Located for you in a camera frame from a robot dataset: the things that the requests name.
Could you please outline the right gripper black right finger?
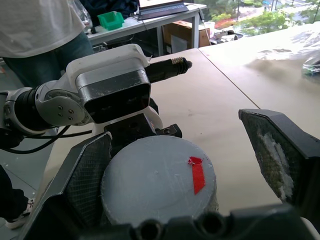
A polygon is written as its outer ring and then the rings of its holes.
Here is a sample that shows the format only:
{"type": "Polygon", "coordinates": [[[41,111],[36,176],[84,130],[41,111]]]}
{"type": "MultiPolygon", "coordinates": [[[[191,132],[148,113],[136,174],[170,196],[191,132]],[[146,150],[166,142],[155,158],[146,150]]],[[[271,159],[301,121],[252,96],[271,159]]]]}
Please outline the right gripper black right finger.
{"type": "Polygon", "coordinates": [[[313,225],[320,223],[320,140],[285,114],[240,109],[260,172],[274,194],[313,225]]]}

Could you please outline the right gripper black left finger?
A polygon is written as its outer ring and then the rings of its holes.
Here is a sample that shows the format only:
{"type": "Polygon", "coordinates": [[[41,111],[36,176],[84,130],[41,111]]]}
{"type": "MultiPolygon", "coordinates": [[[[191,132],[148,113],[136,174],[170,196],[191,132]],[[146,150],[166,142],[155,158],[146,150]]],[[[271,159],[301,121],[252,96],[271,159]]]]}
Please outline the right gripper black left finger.
{"type": "Polygon", "coordinates": [[[20,240],[75,240],[100,224],[100,182],[111,160],[111,143],[105,132],[71,148],[33,207],[20,240]]]}

